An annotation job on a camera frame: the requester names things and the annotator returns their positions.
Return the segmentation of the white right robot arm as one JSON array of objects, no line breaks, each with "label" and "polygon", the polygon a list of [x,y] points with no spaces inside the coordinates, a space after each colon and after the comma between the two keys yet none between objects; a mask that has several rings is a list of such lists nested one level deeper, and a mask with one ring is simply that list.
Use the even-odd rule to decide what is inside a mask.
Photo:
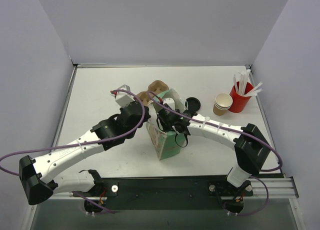
[{"label": "white right robot arm", "polygon": [[184,136],[204,137],[220,143],[235,152],[236,164],[227,174],[226,180],[239,188],[250,177],[259,174],[271,150],[261,131],[254,124],[247,126],[226,125],[211,120],[199,113],[191,114],[161,109],[157,113],[157,123],[166,132],[175,131]]}]

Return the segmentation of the stack of paper cups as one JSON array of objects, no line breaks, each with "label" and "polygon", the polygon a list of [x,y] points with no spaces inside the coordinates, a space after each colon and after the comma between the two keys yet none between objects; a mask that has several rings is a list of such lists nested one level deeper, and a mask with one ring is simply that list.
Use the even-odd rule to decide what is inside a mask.
[{"label": "stack of paper cups", "polygon": [[226,93],[220,93],[215,97],[213,113],[217,116],[224,115],[232,106],[233,98]]}]

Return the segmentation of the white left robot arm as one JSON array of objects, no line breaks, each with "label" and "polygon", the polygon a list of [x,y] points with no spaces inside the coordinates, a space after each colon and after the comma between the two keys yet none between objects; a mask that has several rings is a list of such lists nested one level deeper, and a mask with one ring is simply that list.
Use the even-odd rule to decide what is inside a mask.
[{"label": "white left robot arm", "polygon": [[82,170],[69,176],[63,171],[86,158],[121,145],[134,137],[136,130],[150,118],[149,108],[134,101],[120,113],[100,121],[66,148],[19,160],[18,176],[30,205],[40,204],[58,193],[81,191],[92,196],[101,193],[97,172]]}]

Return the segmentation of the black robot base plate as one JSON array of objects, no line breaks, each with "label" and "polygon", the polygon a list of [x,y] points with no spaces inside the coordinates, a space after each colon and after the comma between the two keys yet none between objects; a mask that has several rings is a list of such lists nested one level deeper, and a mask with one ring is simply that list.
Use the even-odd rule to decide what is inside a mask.
[{"label": "black robot base plate", "polygon": [[219,210],[222,203],[251,197],[247,187],[234,187],[226,175],[100,178],[81,195],[112,211],[120,210]]}]

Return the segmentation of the green paper takeout bag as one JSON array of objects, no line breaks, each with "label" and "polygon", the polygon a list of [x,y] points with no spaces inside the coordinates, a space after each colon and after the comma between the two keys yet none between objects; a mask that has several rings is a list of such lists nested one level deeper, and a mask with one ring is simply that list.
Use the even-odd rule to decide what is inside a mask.
[{"label": "green paper takeout bag", "polygon": [[[157,94],[160,98],[173,98],[175,101],[175,110],[180,113],[187,110],[185,101],[182,101],[178,92],[175,89],[168,89]],[[155,148],[158,159],[164,160],[178,155],[183,147],[187,145],[186,138],[183,134],[177,134],[175,131],[163,132],[156,123],[159,106],[150,100],[147,104],[149,108],[149,118],[146,123],[146,129],[150,136],[151,142]]]}]

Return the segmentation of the red straw holder cup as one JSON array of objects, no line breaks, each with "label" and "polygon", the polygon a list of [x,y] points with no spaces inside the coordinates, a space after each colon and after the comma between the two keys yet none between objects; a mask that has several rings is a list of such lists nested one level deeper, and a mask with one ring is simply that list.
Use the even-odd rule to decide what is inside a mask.
[{"label": "red straw holder cup", "polygon": [[229,95],[232,98],[232,105],[229,108],[229,111],[232,113],[240,113],[244,110],[244,108],[246,107],[247,103],[249,102],[249,100],[251,99],[251,96],[242,96],[239,95],[236,92],[236,88],[235,86],[232,87]]}]

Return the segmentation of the white wrapped straws bundle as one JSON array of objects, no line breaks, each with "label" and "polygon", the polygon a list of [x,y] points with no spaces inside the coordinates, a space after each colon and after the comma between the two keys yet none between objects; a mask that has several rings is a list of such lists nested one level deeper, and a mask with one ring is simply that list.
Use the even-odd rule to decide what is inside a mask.
[{"label": "white wrapped straws bundle", "polygon": [[251,70],[246,69],[243,71],[239,71],[238,73],[239,73],[239,83],[237,83],[236,75],[233,76],[233,84],[234,84],[235,92],[242,97],[252,97],[252,96],[256,97],[258,93],[262,91],[261,86],[263,85],[263,83],[259,82],[255,87],[253,87],[253,89],[245,93],[247,84],[249,83],[248,80],[249,80]]}]

